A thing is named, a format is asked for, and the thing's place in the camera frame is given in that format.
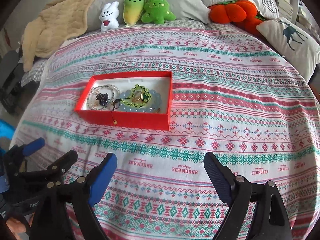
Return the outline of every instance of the green carrot plush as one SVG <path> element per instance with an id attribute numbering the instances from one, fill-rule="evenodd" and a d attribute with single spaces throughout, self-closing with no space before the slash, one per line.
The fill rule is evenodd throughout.
<path id="1" fill-rule="evenodd" d="M 145 0 L 124 0 L 123 19 L 127 27 L 134 26 L 140 19 Z"/>

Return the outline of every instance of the orange plush toy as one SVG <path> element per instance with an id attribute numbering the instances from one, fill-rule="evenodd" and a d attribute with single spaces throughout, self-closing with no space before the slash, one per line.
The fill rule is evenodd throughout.
<path id="1" fill-rule="evenodd" d="M 209 7 L 210 19 L 216 23 L 233 22 L 236 26 L 247 32 L 261 36 L 256 26 L 265 19 L 257 16 L 258 10 L 254 3 L 248 0 L 224 2 Z"/>
<path id="2" fill-rule="evenodd" d="M 256 16 L 255 18 L 245 19 L 243 22 L 235 22 L 234 24 L 237 27 L 246 30 L 248 33 L 253 34 L 254 36 L 262 37 L 262 34 L 258 32 L 256 26 L 264 21 L 265 20 L 263 18 L 261 19 L 260 17 Z"/>
<path id="3" fill-rule="evenodd" d="M 258 10 L 254 3 L 247 0 L 224 2 L 209 7 L 210 19 L 216 23 L 242 22 L 254 18 Z"/>

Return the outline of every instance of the deer print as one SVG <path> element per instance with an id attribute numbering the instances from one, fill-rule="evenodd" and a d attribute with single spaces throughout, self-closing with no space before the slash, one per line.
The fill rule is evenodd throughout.
<path id="1" fill-rule="evenodd" d="M 278 22 L 278 23 L 281 23 L 281 24 L 283 23 L 284 25 L 287 25 L 287 27 L 283 30 L 282 34 L 287 37 L 287 43 L 288 43 L 290 49 L 292 49 L 293 51 L 295 51 L 295 49 L 292 48 L 291 45 L 290 45 L 290 38 L 292 39 L 292 41 L 295 41 L 296 43 L 302 44 L 302 42 L 296 41 L 296 40 L 293 38 L 292 35 L 293 35 L 294 33 L 296 33 L 296 34 L 299 36 L 299 38 L 300 38 L 301 40 L 303 40 L 303 41 L 305 41 L 305 40 L 304 40 L 303 38 L 301 38 L 300 35 L 302 35 L 303 37 L 305 37 L 305 38 L 308 39 L 308 37 L 306 37 L 306 36 L 303 35 L 302 33 L 298 32 L 298 31 L 297 31 L 295 28 L 293 28 L 289 23 L 284 22 L 284 21 L 282 21 L 282 20 L 279 20 L 279 21 L 277 21 L 277 22 Z"/>

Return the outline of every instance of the white bunny plush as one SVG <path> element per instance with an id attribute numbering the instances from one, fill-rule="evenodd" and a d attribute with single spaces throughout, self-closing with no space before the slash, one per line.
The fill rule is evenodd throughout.
<path id="1" fill-rule="evenodd" d="M 99 16 L 101 21 L 101 31 L 105 32 L 109 29 L 116 29 L 119 27 L 117 18 L 119 16 L 119 2 L 107 3 Z"/>

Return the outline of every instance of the patterned bedspread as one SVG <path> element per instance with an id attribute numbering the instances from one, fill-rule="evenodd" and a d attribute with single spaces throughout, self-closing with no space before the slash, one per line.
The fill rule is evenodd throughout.
<path id="1" fill-rule="evenodd" d="M 12 143 L 44 137 L 46 146 L 31 157 L 41 169 L 75 149 L 66 183 L 115 153 L 117 170 L 94 207 L 111 239 L 212 239 L 228 207 L 204 170 L 208 151 L 249 181 L 276 182 L 294 239 L 312 229 L 319 111 L 303 78 L 261 41 L 233 25 L 176 20 L 95 32 L 61 48 L 44 68 Z M 170 131 L 92 125 L 73 112 L 92 75 L 138 70 L 173 72 Z"/>

